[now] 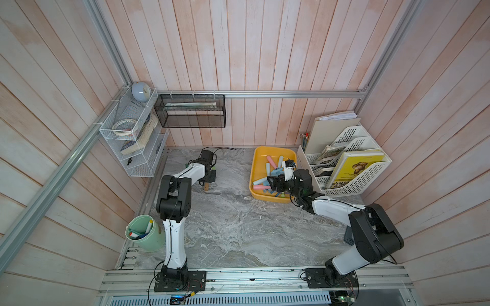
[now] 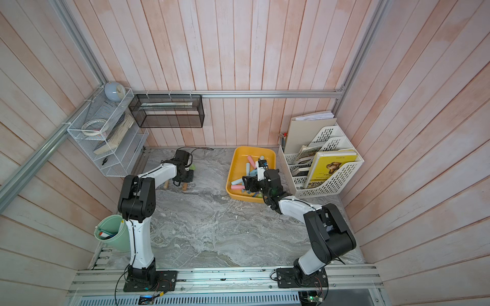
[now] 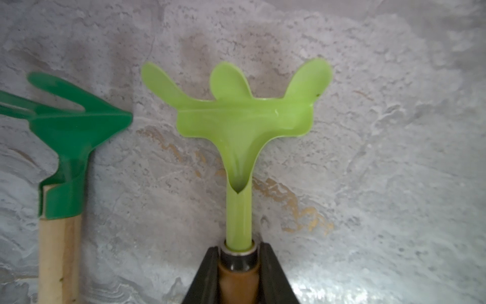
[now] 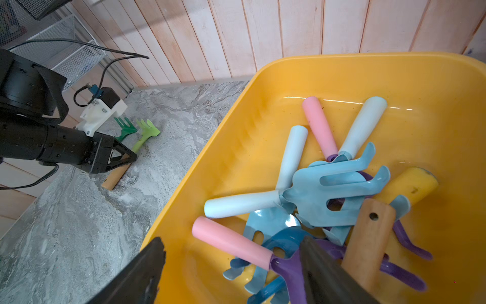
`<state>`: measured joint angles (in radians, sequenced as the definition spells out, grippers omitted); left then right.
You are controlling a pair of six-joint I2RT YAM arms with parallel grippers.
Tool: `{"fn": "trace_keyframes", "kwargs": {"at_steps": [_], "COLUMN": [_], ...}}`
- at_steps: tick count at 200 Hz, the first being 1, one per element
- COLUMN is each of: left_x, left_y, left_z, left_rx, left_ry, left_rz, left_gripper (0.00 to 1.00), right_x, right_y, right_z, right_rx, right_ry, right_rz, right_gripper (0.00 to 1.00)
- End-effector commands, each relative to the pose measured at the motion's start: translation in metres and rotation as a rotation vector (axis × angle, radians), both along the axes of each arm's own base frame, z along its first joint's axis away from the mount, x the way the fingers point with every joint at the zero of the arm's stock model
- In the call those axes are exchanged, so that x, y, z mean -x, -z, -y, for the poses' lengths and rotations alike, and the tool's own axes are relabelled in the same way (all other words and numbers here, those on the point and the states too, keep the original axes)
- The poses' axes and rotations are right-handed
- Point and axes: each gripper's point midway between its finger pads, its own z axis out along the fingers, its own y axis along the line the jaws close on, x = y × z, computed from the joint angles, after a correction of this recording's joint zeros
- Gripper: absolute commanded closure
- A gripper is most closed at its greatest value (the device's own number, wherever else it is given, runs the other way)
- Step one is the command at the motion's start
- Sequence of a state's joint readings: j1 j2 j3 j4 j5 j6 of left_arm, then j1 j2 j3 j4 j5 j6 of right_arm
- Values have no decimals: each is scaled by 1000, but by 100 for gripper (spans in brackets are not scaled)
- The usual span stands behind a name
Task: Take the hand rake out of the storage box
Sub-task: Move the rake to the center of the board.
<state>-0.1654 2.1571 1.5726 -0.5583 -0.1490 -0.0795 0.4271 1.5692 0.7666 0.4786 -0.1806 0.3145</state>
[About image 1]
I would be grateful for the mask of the yellow storage box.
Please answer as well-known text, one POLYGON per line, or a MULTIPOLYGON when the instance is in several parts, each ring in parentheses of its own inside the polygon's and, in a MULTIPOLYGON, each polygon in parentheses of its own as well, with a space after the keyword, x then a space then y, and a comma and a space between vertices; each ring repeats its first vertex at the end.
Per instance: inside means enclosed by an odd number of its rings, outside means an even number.
POLYGON ((267 176, 282 174, 279 167, 284 161, 297 162, 297 155, 291 149, 261 146, 255 149, 250 173, 249 190, 256 200, 274 203, 289 203, 288 193, 278 193, 268 186, 267 176))

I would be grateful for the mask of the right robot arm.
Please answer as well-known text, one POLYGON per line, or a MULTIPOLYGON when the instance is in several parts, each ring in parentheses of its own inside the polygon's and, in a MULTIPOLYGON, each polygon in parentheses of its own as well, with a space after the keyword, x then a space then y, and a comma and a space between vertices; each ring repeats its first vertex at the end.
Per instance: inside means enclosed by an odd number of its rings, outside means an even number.
POLYGON ((335 220, 351 229, 353 246, 325 262, 322 269, 306 269, 309 287, 339 286, 354 272, 378 263, 404 247, 404 240, 386 211, 378 204, 354 205, 316 192, 307 170, 286 168, 267 178, 269 187, 290 195, 291 202, 314 215, 335 220))

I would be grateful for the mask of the light blue hand rake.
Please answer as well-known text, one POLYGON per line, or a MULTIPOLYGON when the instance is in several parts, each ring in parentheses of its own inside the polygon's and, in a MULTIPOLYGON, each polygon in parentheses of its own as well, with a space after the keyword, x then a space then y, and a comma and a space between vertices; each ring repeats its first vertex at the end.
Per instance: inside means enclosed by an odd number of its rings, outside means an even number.
POLYGON ((271 171, 271 176, 277 177, 279 175, 284 174, 284 169, 282 167, 282 164, 283 164, 283 156, 280 156, 278 159, 277 167, 271 171))

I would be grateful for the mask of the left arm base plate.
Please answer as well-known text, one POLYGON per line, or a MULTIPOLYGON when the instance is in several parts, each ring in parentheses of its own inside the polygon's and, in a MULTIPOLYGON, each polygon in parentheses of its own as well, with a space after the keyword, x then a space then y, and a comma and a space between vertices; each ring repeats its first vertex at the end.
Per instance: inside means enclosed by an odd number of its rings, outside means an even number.
POLYGON ((205 291, 207 272, 204 270, 162 270, 156 276, 155 292, 205 291))

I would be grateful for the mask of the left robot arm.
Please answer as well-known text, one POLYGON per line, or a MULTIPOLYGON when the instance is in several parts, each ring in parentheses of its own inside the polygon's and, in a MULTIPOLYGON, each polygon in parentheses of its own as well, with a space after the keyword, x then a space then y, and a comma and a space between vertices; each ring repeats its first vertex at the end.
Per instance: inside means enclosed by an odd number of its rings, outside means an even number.
POLYGON ((216 180, 215 155, 203 149, 183 171, 161 179, 156 211, 165 230, 166 253, 158 281, 166 286, 180 288, 188 282, 185 220, 191 210, 191 190, 196 183, 204 185, 216 180))

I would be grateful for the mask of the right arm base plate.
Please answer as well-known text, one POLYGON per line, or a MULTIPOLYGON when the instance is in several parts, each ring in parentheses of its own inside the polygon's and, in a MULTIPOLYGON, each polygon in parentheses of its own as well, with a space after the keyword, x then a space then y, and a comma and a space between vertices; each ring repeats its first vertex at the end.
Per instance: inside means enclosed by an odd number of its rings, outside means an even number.
POLYGON ((331 268, 308 268, 304 270, 310 289, 319 288, 357 288, 359 282, 354 272, 340 275, 331 268))

